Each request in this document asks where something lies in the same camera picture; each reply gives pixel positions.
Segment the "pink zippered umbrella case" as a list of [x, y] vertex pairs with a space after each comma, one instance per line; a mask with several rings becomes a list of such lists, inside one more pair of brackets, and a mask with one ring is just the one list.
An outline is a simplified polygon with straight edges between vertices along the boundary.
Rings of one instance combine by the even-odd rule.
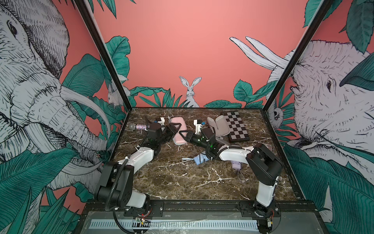
[[169, 122], [173, 123], [174, 126], [178, 130], [177, 133], [175, 134], [175, 136], [172, 139], [174, 144], [178, 145], [178, 146], [186, 144], [187, 142], [180, 135], [180, 131], [186, 131], [187, 130], [187, 126], [186, 126], [186, 123], [185, 123], [184, 119], [182, 117], [173, 117], [173, 118], [170, 119]]

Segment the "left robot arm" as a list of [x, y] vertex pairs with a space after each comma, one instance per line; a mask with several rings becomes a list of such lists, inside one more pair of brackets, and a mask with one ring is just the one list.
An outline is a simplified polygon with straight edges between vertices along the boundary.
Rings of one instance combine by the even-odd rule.
[[105, 203], [105, 211], [135, 208], [146, 214], [150, 212], [150, 196], [133, 190], [134, 174], [158, 156], [162, 144], [173, 139], [181, 126], [180, 123], [149, 124], [141, 144], [129, 157], [104, 165], [94, 198]]

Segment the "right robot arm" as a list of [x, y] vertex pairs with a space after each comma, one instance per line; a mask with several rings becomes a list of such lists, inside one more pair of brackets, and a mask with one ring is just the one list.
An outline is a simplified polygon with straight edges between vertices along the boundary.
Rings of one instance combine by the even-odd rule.
[[188, 143], [202, 147], [209, 160], [237, 161], [249, 165], [258, 180], [258, 192], [252, 210], [259, 217], [270, 217], [275, 212], [271, 208], [275, 196], [277, 178], [282, 162], [262, 143], [253, 147], [240, 147], [219, 142], [215, 132], [209, 128], [194, 131], [180, 131], [179, 135]]

